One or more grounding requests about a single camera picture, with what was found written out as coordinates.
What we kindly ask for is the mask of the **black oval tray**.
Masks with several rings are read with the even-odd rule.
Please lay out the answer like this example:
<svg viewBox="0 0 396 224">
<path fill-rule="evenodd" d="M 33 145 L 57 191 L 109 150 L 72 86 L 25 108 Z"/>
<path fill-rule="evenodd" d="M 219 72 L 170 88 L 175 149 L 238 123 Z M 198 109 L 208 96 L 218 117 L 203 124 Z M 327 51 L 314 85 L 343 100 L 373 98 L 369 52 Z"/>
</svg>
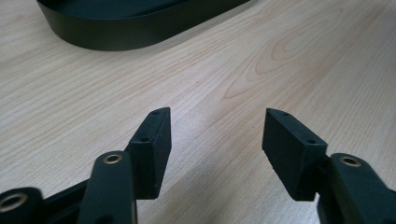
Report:
<svg viewBox="0 0 396 224">
<path fill-rule="evenodd" d="M 250 0 L 36 0 L 62 40 L 106 51 L 162 42 Z"/>
</svg>

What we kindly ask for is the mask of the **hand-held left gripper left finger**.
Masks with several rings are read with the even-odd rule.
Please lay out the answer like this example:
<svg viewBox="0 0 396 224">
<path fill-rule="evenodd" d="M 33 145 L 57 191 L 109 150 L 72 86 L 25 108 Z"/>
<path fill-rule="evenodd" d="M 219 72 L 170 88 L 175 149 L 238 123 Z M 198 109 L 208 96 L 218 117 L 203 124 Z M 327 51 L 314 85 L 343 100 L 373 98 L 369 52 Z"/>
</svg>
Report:
<svg viewBox="0 0 396 224">
<path fill-rule="evenodd" d="M 138 224 L 136 202 L 159 197 L 171 148 L 171 110 L 149 112 L 123 151 L 95 160 L 77 224 Z"/>
</svg>

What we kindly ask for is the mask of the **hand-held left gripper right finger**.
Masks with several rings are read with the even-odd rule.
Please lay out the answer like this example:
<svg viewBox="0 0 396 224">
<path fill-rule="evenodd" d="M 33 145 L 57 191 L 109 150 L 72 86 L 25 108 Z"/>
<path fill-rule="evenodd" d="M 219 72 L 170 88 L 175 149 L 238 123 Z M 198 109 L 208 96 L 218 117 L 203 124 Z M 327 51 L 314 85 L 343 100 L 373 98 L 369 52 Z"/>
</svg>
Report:
<svg viewBox="0 0 396 224">
<path fill-rule="evenodd" d="M 293 200 L 318 199 L 321 224 L 396 224 L 396 191 L 366 161 L 327 156 L 327 146 L 293 115 L 266 110 L 262 150 Z"/>
</svg>

